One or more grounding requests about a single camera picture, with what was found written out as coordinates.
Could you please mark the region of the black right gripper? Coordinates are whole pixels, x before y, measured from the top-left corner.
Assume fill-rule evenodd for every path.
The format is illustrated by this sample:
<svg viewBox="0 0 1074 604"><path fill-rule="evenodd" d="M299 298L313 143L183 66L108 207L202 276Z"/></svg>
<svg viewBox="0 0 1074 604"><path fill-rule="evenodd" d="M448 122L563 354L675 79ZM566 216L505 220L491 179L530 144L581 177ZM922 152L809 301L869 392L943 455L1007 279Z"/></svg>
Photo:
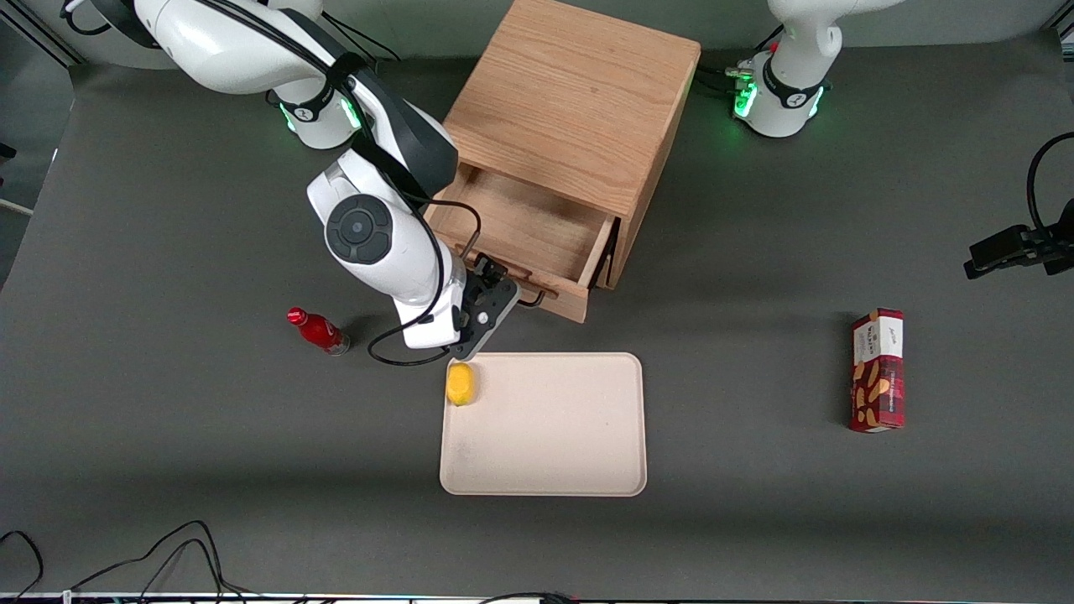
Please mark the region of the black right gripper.
<svg viewBox="0 0 1074 604"><path fill-rule="evenodd" d="M498 326L503 294L516 291L508 269L488 255L477 255L473 263L475 279L468 281L461 294L461 341L482 341Z"/></svg>

